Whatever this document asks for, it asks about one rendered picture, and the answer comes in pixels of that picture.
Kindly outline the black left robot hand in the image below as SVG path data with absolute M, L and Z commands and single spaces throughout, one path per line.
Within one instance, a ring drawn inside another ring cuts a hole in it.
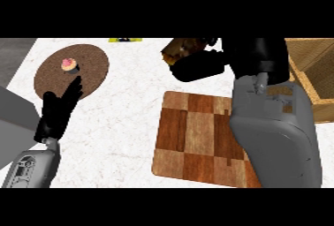
M 62 97 L 52 91 L 43 95 L 43 108 L 34 140 L 42 143 L 48 138 L 61 139 L 71 118 L 71 113 L 83 95 L 82 77 L 68 85 Z

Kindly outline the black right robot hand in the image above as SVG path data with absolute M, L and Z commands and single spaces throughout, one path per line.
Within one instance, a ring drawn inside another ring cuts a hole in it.
M 219 75 L 226 65 L 235 79 L 266 72 L 269 85 L 286 82 L 290 71 L 284 38 L 224 38 L 222 51 L 200 50 L 176 61 L 170 71 L 182 82 L 191 82 Z

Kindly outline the brown sweet potato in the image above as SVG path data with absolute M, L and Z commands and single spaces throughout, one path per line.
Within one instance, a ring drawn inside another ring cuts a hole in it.
M 206 46 L 215 46 L 218 38 L 173 38 L 164 49 L 161 57 L 167 65 L 175 63 L 195 52 L 206 49 Z

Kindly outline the tan wicker basket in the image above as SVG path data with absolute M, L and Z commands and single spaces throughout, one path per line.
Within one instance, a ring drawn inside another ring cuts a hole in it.
M 334 122 L 334 38 L 287 38 L 290 80 L 306 90 L 317 123 Z

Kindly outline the checkered wooden cutting board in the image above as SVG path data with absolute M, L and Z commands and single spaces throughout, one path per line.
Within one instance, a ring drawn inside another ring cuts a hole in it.
M 154 175 L 232 187 L 262 185 L 229 129 L 229 115 L 228 97 L 164 93 Z

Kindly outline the grey flat appliance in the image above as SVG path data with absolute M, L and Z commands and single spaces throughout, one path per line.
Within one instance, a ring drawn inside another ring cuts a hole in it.
M 0 86 L 0 169 L 36 146 L 39 120 L 34 104 Z

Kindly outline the round brown placemat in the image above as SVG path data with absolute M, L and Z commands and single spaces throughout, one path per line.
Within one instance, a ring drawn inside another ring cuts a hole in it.
M 80 76 L 85 98 L 102 85 L 108 68 L 107 53 L 95 45 L 76 44 L 62 48 L 48 57 L 36 73 L 34 89 L 39 97 L 43 97 L 48 91 L 61 97 Z

